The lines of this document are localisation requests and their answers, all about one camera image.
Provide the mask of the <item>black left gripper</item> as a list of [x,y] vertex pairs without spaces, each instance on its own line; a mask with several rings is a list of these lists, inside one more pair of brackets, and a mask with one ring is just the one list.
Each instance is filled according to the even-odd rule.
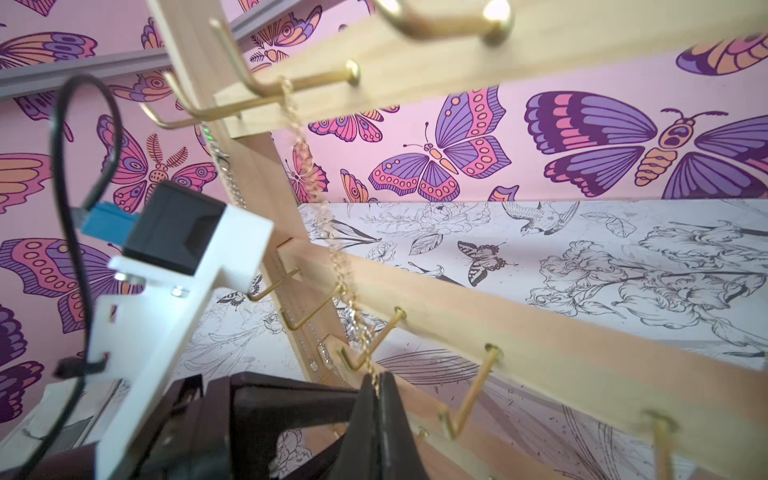
[[240,373],[176,381],[112,473],[114,479],[277,479],[278,440],[350,420],[355,390]]

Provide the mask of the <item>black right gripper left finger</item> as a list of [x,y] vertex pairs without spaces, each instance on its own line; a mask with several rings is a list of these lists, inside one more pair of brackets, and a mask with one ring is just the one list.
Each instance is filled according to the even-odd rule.
[[380,479],[377,402],[372,376],[367,374],[358,391],[346,433],[286,479]]

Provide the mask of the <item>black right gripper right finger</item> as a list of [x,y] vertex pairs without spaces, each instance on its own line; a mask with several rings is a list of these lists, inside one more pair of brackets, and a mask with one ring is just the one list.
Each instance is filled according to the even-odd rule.
[[380,479],[428,480],[394,375],[381,373],[377,406]]

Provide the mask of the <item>wooden jewelry display stand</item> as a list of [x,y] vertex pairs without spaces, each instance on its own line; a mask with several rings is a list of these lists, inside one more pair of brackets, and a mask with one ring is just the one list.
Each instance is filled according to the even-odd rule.
[[393,375],[408,439],[435,479],[763,479],[767,475],[767,204],[579,204],[525,239],[503,202],[413,266],[435,204],[322,208],[394,242],[342,266],[358,306],[401,307],[373,362]]

